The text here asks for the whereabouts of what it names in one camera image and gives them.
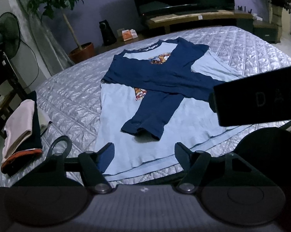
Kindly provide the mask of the black magnifying glass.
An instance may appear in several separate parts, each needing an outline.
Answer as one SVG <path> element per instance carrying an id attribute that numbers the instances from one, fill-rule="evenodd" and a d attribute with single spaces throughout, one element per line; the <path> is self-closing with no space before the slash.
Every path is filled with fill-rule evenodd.
<path id="1" fill-rule="evenodd" d="M 66 135 L 58 137 L 50 145 L 47 152 L 46 158 L 49 159 L 51 156 L 59 156 L 66 159 L 72 149 L 72 141 Z"/>

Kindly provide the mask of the dark wooden chair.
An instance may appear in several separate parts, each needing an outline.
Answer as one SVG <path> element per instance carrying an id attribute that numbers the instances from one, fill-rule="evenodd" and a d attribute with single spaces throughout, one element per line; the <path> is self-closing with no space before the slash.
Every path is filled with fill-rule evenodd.
<path id="1" fill-rule="evenodd" d="M 26 95 L 27 93 L 22 88 L 9 59 L 4 52 L 0 51 L 0 97 L 3 97 L 3 101 L 0 102 L 0 136 L 2 138 L 6 138 L 3 128 L 13 113 L 10 106 L 12 100 L 16 96 L 23 100 Z"/>

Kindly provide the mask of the blue raglan graphic shirt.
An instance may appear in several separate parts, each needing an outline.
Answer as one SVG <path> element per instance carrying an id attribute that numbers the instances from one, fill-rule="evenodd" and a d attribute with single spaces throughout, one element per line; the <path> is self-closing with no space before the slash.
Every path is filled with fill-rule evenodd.
<path id="1" fill-rule="evenodd" d="M 101 81 L 95 144 L 115 146 L 106 179 L 132 180 L 175 165 L 177 142 L 206 151 L 243 131 L 220 126 L 209 105 L 214 86 L 239 78 L 208 45 L 180 37 L 115 55 Z"/>

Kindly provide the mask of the black speaker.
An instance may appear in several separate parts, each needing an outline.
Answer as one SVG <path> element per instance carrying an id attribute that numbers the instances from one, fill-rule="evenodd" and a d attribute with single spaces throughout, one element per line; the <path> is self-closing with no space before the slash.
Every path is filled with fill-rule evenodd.
<path id="1" fill-rule="evenodd" d="M 99 28 L 102 35 L 103 46 L 110 46 L 117 42 L 117 38 L 115 37 L 107 20 L 100 21 Z"/>

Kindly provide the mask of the white cloth at bed edge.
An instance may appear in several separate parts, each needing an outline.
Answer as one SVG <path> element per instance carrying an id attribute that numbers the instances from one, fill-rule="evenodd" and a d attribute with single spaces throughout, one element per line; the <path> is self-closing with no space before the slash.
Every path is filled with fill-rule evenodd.
<path id="1" fill-rule="evenodd" d="M 6 132 L 5 146 L 2 150 L 4 163 L 33 132 L 33 114 L 35 102 L 24 100 L 8 118 L 4 131 Z"/>

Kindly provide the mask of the grey curtain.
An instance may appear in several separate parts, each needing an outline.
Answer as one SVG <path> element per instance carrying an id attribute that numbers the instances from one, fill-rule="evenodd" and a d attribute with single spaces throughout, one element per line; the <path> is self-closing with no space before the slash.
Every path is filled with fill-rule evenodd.
<path id="1" fill-rule="evenodd" d="M 21 23 L 22 36 L 31 40 L 51 76 L 71 67 L 74 63 L 57 42 L 51 30 L 38 15 L 27 8 L 29 0 L 15 0 L 14 13 Z"/>

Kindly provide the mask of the black standing fan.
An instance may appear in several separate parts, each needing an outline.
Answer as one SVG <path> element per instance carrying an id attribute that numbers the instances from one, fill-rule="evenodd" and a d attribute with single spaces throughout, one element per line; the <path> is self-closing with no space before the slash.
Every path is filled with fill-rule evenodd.
<path id="1" fill-rule="evenodd" d="M 21 43 L 30 49 L 37 64 L 37 74 L 35 78 L 29 85 L 24 87 L 24 89 L 29 89 L 39 76 L 37 57 L 33 49 L 22 39 L 21 26 L 16 15 L 11 12 L 4 12 L 0 15 L 0 52 L 6 56 L 7 60 L 11 60 L 17 55 Z"/>

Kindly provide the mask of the white wall socket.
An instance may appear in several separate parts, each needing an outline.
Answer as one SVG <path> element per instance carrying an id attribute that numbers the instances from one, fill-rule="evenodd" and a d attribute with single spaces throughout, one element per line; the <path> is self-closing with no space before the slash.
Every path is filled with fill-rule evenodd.
<path id="1" fill-rule="evenodd" d="M 117 34 L 118 34 L 119 37 L 122 36 L 122 32 L 123 32 L 124 30 L 125 30 L 124 28 L 121 28 L 121 29 L 118 29 L 118 30 L 117 30 Z"/>

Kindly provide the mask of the silver quilted bedspread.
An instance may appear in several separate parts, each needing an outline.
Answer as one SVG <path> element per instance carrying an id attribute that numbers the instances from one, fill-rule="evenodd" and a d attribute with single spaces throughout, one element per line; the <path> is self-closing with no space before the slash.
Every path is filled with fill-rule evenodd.
<path id="1" fill-rule="evenodd" d="M 218 80 L 231 81 L 291 66 L 287 54 L 235 26 L 186 30 L 107 51 L 56 74 L 38 87 L 37 104 L 52 121 L 41 138 L 43 151 L 47 152 L 62 135 L 72 140 L 71 157 L 98 151 L 111 142 L 115 156 L 105 172 L 106 179 L 112 185 L 134 184 L 180 172 L 182 168 L 174 156 L 177 142 L 217 157 L 234 150 L 245 135 L 264 128 L 264 124 L 221 127 L 206 102 L 186 98 L 160 140 L 121 131 L 139 108 L 142 94 L 131 87 L 102 82 L 113 57 L 123 51 L 141 51 L 143 59 L 158 61 L 161 54 L 173 50 L 166 42 L 177 38 L 209 46 L 192 70 Z"/>

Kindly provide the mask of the dark low side cabinet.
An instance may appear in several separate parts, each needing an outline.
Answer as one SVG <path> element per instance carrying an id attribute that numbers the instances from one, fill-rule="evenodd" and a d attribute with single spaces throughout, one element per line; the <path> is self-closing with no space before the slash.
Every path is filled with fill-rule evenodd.
<path id="1" fill-rule="evenodd" d="M 278 27 L 266 21 L 255 20 L 253 22 L 253 34 L 271 44 L 280 42 Z"/>

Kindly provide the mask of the orange tissue box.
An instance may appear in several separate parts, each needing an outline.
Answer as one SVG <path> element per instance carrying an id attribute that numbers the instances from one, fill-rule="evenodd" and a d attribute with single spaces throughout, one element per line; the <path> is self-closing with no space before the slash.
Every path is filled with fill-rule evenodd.
<path id="1" fill-rule="evenodd" d="M 122 31 L 123 41 L 129 41 L 129 40 L 135 39 L 137 37 L 138 37 L 138 35 L 134 29 Z"/>

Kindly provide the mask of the wooden TV stand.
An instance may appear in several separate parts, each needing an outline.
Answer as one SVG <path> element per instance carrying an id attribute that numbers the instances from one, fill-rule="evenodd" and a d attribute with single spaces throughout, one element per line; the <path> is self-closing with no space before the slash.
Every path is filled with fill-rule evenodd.
<path id="1" fill-rule="evenodd" d="M 253 15 L 240 10 L 218 10 L 217 12 L 202 12 L 185 15 L 164 15 L 142 21 L 142 29 L 137 32 L 138 37 L 124 41 L 118 37 L 117 42 L 110 46 L 101 46 L 96 53 L 102 54 L 112 49 L 126 46 L 144 39 L 166 35 L 183 30 L 214 26 L 236 26 L 247 32 L 253 32 Z"/>

